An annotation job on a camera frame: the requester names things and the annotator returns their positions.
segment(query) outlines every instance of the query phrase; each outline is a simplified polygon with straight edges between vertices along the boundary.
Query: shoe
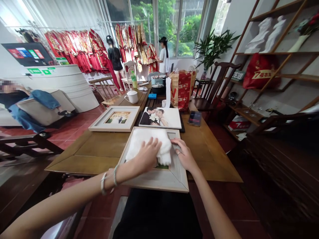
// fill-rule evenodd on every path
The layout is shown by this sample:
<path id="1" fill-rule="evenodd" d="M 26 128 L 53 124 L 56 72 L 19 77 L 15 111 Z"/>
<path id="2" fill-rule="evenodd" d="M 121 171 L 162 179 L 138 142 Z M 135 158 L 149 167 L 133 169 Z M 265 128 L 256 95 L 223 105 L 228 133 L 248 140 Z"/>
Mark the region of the shoe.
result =
<path id="1" fill-rule="evenodd" d="M 71 113 L 70 111 L 62 111 L 62 112 L 58 112 L 58 115 L 65 116 L 65 117 L 71 117 L 74 114 Z"/>
<path id="2" fill-rule="evenodd" d="M 45 132 L 45 131 L 41 131 L 41 132 L 39 133 L 39 135 L 40 135 L 41 137 L 45 138 L 45 139 L 48 139 L 48 138 L 51 137 L 51 134 L 50 134 L 49 132 Z"/>

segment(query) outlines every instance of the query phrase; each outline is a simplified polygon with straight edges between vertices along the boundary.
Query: blue jeans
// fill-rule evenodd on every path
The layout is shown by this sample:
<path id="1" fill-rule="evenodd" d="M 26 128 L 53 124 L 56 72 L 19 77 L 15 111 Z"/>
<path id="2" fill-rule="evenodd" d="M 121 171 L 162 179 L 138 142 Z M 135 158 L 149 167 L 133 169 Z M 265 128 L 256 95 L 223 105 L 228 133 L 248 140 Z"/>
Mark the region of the blue jeans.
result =
<path id="1" fill-rule="evenodd" d="M 50 93 L 41 90 L 32 91 L 31 95 L 23 100 L 27 99 L 35 99 L 41 105 L 51 110 L 54 110 L 60 106 L 59 102 Z M 16 104 L 10 106 L 9 110 L 11 110 L 12 117 L 18 121 L 24 129 L 32 129 L 35 133 L 40 133 L 41 131 L 45 130 L 45 128 L 38 121 L 20 109 Z"/>

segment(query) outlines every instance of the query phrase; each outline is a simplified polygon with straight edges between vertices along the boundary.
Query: bracelet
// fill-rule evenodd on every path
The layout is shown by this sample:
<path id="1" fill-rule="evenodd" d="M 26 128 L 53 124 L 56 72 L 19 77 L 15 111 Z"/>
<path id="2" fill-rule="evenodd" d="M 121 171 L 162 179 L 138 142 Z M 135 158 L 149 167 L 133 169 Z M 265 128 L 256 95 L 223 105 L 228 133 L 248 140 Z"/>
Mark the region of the bracelet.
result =
<path id="1" fill-rule="evenodd" d="M 110 194 L 112 194 L 113 191 L 114 191 L 114 189 L 117 187 L 116 170 L 117 170 L 117 167 L 118 167 L 118 166 L 119 166 L 119 165 L 116 165 L 116 167 L 115 167 L 115 169 L 114 169 L 114 171 L 113 171 L 113 175 L 114 175 L 114 187 L 112 188 Z M 105 173 L 103 174 L 102 179 L 101 179 L 101 192 L 102 192 L 102 195 L 103 195 L 103 196 L 105 196 L 105 195 L 107 194 L 106 190 L 104 189 L 104 181 L 105 181 L 105 179 L 106 179 L 107 177 L 108 177 L 107 172 L 105 172 Z"/>

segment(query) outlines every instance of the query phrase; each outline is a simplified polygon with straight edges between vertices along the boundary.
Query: wedding photo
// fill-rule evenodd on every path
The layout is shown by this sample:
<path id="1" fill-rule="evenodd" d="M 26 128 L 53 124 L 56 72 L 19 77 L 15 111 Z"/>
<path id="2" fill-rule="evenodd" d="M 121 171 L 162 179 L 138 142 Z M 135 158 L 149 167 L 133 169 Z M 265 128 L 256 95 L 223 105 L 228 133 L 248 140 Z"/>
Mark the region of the wedding photo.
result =
<path id="1" fill-rule="evenodd" d="M 114 112 L 105 123 L 125 123 L 131 112 Z"/>
<path id="2" fill-rule="evenodd" d="M 178 109 L 160 107 L 146 107 L 139 126 L 171 129 L 182 128 Z"/>

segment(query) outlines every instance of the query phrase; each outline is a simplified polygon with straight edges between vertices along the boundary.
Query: picture frame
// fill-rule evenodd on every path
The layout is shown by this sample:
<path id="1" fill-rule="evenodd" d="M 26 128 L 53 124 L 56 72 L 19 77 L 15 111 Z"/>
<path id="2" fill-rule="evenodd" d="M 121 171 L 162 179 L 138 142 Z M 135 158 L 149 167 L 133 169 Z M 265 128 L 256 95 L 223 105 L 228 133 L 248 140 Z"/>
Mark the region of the picture frame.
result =
<path id="1" fill-rule="evenodd" d="M 121 158 L 118 164 L 125 163 L 126 155 L 131 142 L 131 137 L 134 129 L 144 127 L 133 127 L 131 135 L 125 145 Z M 165 129 L 167 131 L 169 139 L 180 138 L 179 130 L 177 129 Z M 133 188 L 153 189 L 170 192 L 188 193 L 188 181 L 186 170 L 181 165 L 179 158 L 175 152 L 175 149 L 180 147 L 178 145 L 172 145 L 170 150 L 172 163 L 168 169 L 153 168 L 151 171 L 142 174 L 134 179 L 124 182 L 124 185 L 128 185 Z"/>
<path id="2" fill-rule="evenodd" d="M 131 132 L 139 112 L 139 106 L 110 106 L 88 129 L 104 132 Z"/>

